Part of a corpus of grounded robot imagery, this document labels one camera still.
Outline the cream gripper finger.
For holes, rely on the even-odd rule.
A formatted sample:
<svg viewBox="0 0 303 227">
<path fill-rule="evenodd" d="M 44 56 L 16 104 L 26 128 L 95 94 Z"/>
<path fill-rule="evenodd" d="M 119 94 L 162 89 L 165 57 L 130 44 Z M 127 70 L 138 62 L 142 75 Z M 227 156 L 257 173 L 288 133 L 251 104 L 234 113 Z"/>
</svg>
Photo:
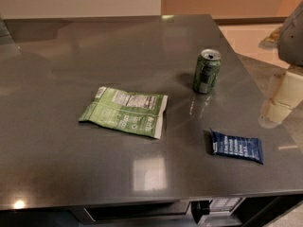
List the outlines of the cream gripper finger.
<svg viewBox="0 0 303 227">
<path fill-rule="evenodd" d="M 269 91 L 258 119 L 263 128 L 280 125 L 303 101 L 303 68 L 291 65 L 269 86 Z"/>
<path fill-rule="evenodd" d="M 279 40 L 281 32 L 281 27 L 276 28 L 274 31 L 272 31 L 268 36 L 266 36 L 262 41 L 261 45 L 266 47 L 277 47 L 277 43 Z"/>
</svg>

